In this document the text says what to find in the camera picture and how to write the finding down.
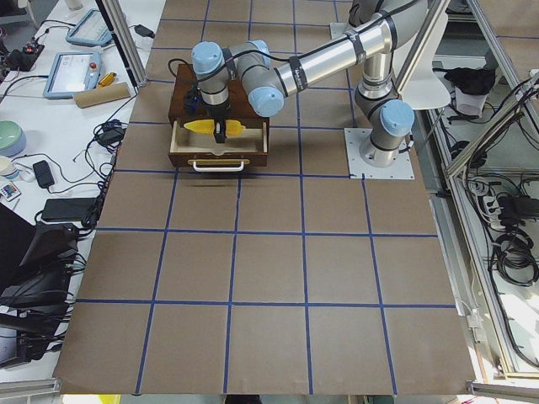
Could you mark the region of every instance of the green bowl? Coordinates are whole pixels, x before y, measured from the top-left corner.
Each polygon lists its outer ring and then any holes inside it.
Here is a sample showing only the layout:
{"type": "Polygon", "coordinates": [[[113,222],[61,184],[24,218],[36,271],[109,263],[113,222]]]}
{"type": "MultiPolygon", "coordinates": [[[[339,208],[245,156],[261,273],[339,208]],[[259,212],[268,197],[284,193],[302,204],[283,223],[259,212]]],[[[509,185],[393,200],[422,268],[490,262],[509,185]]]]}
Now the green bowl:
{"type": "Polygon", "coordinates": [[[11,157],[26,147],[23,130],[11,120],[0,120],[0,155],[11,157]]]}

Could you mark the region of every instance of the black monitor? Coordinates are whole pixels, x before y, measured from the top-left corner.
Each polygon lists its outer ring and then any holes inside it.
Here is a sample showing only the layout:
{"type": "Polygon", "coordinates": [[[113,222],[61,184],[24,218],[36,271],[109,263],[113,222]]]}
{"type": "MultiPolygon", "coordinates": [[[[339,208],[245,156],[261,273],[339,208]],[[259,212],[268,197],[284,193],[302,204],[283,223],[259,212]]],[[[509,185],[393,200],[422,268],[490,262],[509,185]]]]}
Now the black monitor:
{"type": "Polygon", "coordinates": [[[28,221],[0,204],[0,294],[17,274],[34,234],[28,221]]]}

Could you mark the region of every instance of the black cloth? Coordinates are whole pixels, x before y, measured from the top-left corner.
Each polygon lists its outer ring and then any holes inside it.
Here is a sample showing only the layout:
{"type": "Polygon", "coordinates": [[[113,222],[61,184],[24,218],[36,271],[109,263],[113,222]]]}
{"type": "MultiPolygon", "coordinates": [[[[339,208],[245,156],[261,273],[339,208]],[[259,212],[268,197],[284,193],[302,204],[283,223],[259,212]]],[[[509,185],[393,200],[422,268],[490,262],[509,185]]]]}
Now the black cloth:
{"type": "Polygon", "coordinates": [[[444,78],[465,94],[486,95],[494,87],[496,75],[494,70],[457,67],[448,71],[444,78]]]}

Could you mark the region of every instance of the yellow object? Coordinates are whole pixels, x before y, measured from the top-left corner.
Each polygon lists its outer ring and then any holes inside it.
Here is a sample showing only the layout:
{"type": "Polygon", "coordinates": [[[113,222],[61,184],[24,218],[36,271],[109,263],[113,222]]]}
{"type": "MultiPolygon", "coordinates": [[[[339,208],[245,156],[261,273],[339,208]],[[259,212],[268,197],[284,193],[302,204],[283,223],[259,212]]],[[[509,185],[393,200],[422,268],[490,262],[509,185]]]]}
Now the yellow object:
{"type": "MultiPolygon", "coordinates": [[[[245,126],[239,120],[225,120],[227,136],[241,135],[245,126]]],[[[213,131],[216,128],[214,120],[194,120],[184,124],[184,128],[196,133],[205,133],[207,135],[213,135],[213,131]]]]}
{"type": "Polygon", "coordinates": [[[98,87],[105,87],[109,86],[113,83],[113,81],[116,79],[116,73],[110,72],[105,77],[101,79],[101,81],[98,83],[98,87]]]}
{"type": "Polygon", "coordinates": [[[119,394],[100,394],[99,399],[103,404],[120,404],[119,394]]]}

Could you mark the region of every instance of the drawer handle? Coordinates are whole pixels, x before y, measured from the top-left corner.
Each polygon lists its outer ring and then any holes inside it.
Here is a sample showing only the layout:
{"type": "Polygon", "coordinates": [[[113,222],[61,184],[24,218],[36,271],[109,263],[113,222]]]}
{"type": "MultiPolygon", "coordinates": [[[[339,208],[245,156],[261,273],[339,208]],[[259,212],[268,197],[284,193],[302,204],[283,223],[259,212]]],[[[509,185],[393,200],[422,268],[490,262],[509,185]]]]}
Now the drawer handle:
{"type": "Polygon", "coordinates": [[[193,162],[193,169],[197,173],[239,173],[244,167],[243,161],[237,167],[199,167],[196,162],[193,162]]]}

